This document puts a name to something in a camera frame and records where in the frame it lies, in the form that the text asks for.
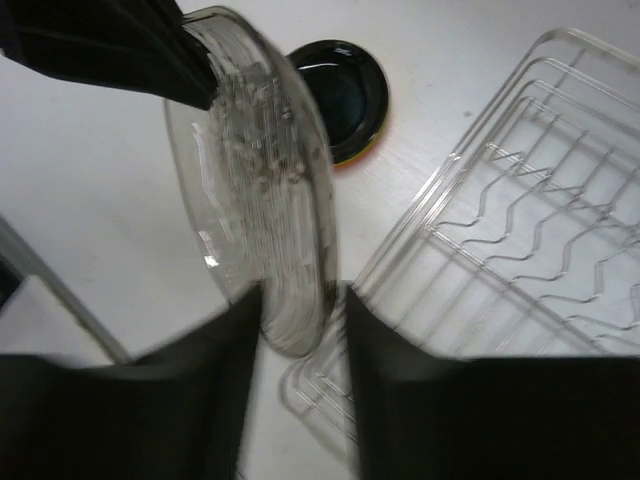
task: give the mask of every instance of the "round black lid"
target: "round black lid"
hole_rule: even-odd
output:
[[[389,108],[382,68],[362,48],[322,40],[289,55],[314,97],[335,165],[360,156],[378,139]]]

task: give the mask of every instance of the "black object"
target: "black object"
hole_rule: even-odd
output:
[[[640,478],[636,358],[429,355],[349,290],[362,480]]]
[[[262,293],[135,363],[0,356],[3,480],[235,480]]]
[[[0,0],[0,48],[45,75],[209,109],[207,52],[174,0]]]
[[[389,87],[376,60],[348,42],[322,40],[289,55],[313,95],[335,165],[357,157],[379,136]]]
[[[0,255],[0,308],[20,286],[21,279]]]

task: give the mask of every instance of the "white surface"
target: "white surface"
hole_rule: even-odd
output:
[[[44,354],[86,366],[110,361],[38,277],[27,277],[0,310],[0,352]]]
[[[208,5],[180,2],[184,11]],[[287,52],[363,45],[388,75],[383,144],[336,178],[342,276],[354,278],[473,115],[546,30],[573,26],[640,54],[636,0],[229,0]],[[131,351],[219,303],[189,232],[150,96],[58,82],[0,60],[0,208]],[[340,480],[276,399],[287,362],[262,351],[246,476]]]

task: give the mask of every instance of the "clear plastic tray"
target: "clear plastic tray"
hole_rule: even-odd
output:
[[[455,357],[640,352],[640,60],[543,35],[355,282],[381,318]],[[339,322],[281,383],[348,457]]]

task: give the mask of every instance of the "dish rack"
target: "dish rack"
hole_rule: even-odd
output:
[[[639,354],[639,67],[577,30],[540,37],[356,279],[373,312],[454,357]],[[346,459],[336,316],[280,396]]]

